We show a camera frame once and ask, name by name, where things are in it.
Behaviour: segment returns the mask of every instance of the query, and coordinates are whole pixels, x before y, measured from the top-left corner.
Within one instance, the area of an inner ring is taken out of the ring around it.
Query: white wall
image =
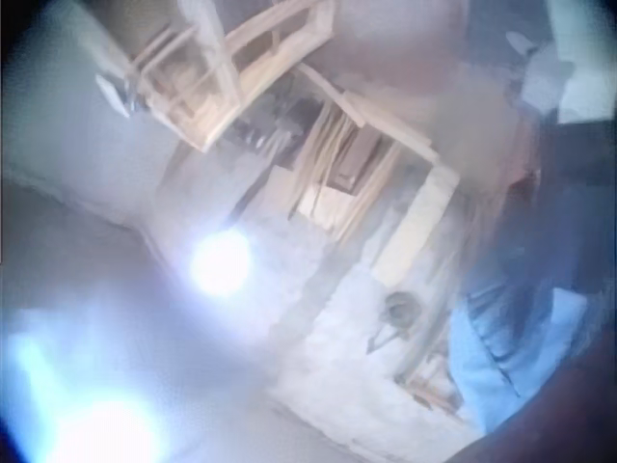
[[[148,115],[127,120],[111,109],[74,33],[79,16],[57,11],[55,4],[40,16],[3,69],[5,173],[130,223],[156,189],[177,137]]]

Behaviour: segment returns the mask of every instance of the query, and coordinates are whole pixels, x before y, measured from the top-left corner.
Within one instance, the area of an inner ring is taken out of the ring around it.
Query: bright light
[[[63,421],[47,463],[152,463],[157,440],[145,414],[127,401],[105,400]]]
[[[208,236],[199,246],[191,265],[191,276],[213,296],[229,296],[249,275],[251,257],[247,239],[228,230]]]

